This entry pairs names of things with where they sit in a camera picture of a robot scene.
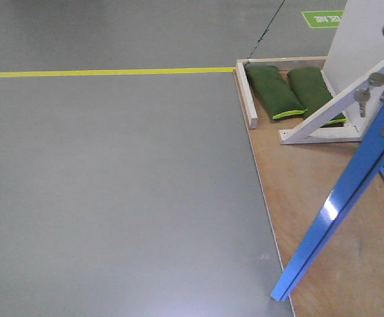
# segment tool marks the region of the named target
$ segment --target yellow line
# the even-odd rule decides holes
[[[108,69],[108,70],[86,70],[86,71],[4,71],[4,72],[0,72],[0,78],[231,73],[234,69],[235,67],[198,67],[198,68],[159,68],[159,69]]]

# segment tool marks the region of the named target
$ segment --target wooden board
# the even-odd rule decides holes
[[[260,105],[249,132],[286,265],[359,143],[280,145]],[[384,316],[384,181],[371,183],[292,293],[297,317]]]

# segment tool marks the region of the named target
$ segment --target white panel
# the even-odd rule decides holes
[[[348,0],[323,68],[339,93],[384,58],[384,1]]]

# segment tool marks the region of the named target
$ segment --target green cushion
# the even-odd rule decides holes
[[[277,120],[305,113],[287,82],[274,66],[248,65],[246,75],[270,118]]]
[[[296,68],[287,74],[290,88],[301,104],[308,109],[304,118],[308,118],[328,101],[333,99],[321,71],[316,67]],[[342,114],[337,115],[325,125],[345,122],[346,117]]]

